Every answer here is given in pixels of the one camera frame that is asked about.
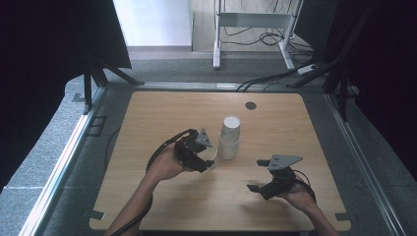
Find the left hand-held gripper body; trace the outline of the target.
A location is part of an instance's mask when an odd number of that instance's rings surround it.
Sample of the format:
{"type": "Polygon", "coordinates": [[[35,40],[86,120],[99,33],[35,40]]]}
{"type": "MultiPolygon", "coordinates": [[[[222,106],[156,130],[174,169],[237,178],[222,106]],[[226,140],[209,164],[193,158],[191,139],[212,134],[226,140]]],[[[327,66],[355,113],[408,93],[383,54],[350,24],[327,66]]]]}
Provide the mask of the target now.
{"type": "Polygon", "coordinates": [[[204,161],[199,153],[208,147],[211,147],[211,142],[205,129],[189,129],[175,142],[174,155],[185,167],[195,169],[199,161],[204,161]]]}

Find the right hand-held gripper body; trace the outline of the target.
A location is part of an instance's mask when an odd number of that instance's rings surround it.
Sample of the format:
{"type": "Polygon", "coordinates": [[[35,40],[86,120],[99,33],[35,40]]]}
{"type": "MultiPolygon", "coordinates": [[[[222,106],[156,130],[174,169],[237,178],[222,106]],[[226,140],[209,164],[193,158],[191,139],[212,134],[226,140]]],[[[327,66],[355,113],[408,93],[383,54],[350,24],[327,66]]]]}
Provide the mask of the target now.
{"type": "Polygon", "coordinates": [[[268,200],[276,195],[289,191],[296,179],[292,164],[302,160],[298,155],[274,154],[269,159],[269,165],[264,166],[272,175],[272,180],[261,187],[261,195],[268,200]]]}

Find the person's right hand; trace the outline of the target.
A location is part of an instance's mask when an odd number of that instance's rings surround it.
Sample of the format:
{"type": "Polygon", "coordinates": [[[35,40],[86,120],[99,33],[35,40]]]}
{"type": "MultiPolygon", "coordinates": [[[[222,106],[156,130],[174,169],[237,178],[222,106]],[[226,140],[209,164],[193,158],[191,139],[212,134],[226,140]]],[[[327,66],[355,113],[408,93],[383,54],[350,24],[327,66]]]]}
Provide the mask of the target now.
{"type": "Polygon", "coordinates": [[[307,189],[300,184],[295,184],[289,191],[278,195],[278,197],[283,198],[304,213],[310,212],[317,205],[307,189]]]}

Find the person's left hand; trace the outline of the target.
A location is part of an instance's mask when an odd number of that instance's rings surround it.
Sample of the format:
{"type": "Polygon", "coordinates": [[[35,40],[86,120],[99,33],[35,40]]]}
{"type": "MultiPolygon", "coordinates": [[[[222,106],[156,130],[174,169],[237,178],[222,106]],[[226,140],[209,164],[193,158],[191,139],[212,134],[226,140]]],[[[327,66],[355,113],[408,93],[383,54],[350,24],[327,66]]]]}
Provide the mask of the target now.
{"type": "Polygon", "coordinates": [[[190,171],[174,155],[174,145],[165,147],[147,171],[147,176],[156,181],[169,180],[182,172],[190,171]]]}

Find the white power strip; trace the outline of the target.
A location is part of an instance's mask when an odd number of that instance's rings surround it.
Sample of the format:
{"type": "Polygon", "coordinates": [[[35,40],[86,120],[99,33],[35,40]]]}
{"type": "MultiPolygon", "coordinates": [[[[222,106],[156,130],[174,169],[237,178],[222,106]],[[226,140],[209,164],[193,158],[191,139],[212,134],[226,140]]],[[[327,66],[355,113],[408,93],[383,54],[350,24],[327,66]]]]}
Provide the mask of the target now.
{"type": "Polygon", "coordinates": [[[318,69],[317,65],[311,64],[297,70],[298,75],[304,75],[318,69]]]}

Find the black metal stand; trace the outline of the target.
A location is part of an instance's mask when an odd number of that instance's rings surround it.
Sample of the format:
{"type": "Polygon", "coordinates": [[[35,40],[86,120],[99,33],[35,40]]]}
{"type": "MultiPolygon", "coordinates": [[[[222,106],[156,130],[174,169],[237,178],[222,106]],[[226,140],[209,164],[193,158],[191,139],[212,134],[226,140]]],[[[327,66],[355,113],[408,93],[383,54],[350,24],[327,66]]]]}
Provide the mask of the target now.
{"type": "Polygon", "coordinates": [[[340,30],[335,40],[321,54],[321,60],[326,61],[324,66],[309,74],[305,79],[288,85],[289,88],[300,88],[328,73],[328,77],[323,84],[323,91],[329,93],[338,89],[337,108],[344,121],[347,120],[345,109],[348,98],[346,60],[376,5],[376,0],[361,0],[356,12],[350,15],[349,23],[340,30]]]}
{"type": "Polygon", "coordinates": [[[133,86],[142,86],[144,82],[134,79],[116,66],[111,65],[103,59],[94,59],[89,56],[84,72],[84,93],[85,93],[85,108],[84,114],[87,115],[92,110],[92,85],[95,82],[98,87],[105,87],[108,83],[104,70],[107,69],[122,80],[133,86]]]}

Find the black curtain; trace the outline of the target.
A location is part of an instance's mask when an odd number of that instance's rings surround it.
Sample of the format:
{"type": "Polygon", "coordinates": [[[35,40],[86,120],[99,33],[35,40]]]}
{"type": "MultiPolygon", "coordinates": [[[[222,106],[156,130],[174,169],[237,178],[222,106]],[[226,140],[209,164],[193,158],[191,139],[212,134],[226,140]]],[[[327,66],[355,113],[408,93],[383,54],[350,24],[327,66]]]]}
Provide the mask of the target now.
{"type": "Polygon", "coordinates": [[[0,0],[0,192],[89,59],[131,66],[113,0],[0,0]]]}
{"type": "Polygon", "coordinates": [[[306,0],[297,34],[327,61],[370,8],[344,65],[356,104],[417,180],[417,0],[306,0]]]}

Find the aluminium rail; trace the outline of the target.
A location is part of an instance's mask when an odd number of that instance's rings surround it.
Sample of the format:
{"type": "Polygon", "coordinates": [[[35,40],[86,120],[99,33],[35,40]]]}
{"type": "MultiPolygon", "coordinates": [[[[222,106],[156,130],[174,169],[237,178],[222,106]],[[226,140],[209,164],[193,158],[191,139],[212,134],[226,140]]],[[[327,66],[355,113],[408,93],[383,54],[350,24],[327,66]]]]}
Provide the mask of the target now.
{"type": "Polygon", "coordinates": [[[291,88],[288,85],[262,85],[254,84],[246,88],[240,84],[230,83],[169,83],[169,82],[145,82],[138,89],[144,90],[190,90],[190,91],[227,91],[227,92],[322,92],[321,87],[291,88]]]}
{"type": "Polygon", "coordinates": [[[342,136],[357,163],[357,166],[370,190],[370,193],[382,215],[382,218],[391,236],[407,236],[397,213],[389,201],[383,185],[372,170],[367,156],[361,149],[356,137],[354,136],[349,124],[338,112],[337,101],[332,94],[325,94],[325,99],[330,107],[331,113],[341,131],[342,136]]]}
{"type": "Polygon", "coordinates": [[[98,110],[97,106],[102,100],[105,88],[98,88],[92,97],[92,108],[87,114],[83,114],[74,131],[72,132],[69,141],[66,143],[63,151],[61,152],[57,163],[45,185],[42,187],[42,191],[38,196],[30,214],[22,227],[18,236],[34,236],[37,229],[39,228],[42,220],[46,216],[46,213],[53,201],[56,193],[58,192],[59,186],[70,166],[70,163],[75,156],[75,153],[80,145],[80,142],[85,134],[93,115],[98,110]]]}

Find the white metal desk frame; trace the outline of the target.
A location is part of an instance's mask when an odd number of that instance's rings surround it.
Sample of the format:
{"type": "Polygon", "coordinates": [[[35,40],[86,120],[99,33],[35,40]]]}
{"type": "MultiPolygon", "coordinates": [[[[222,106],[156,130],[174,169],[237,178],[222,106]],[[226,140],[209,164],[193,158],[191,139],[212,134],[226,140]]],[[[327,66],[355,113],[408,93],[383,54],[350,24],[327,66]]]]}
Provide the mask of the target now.
{"type": "Polygon", "coordinates": [[[295,0],[295,6],[290,14],[278,13],[232,13],[221,10],[222,0],[214,4],[215,38],[213,45],[212,66],[220,68],[220,29],[221,28],[267,28],[283,29],[284,39],[278,44],[282,58],[289,71],[295,69],[287,47],[294,32],[296,22],[304,0],[295,0]]]}

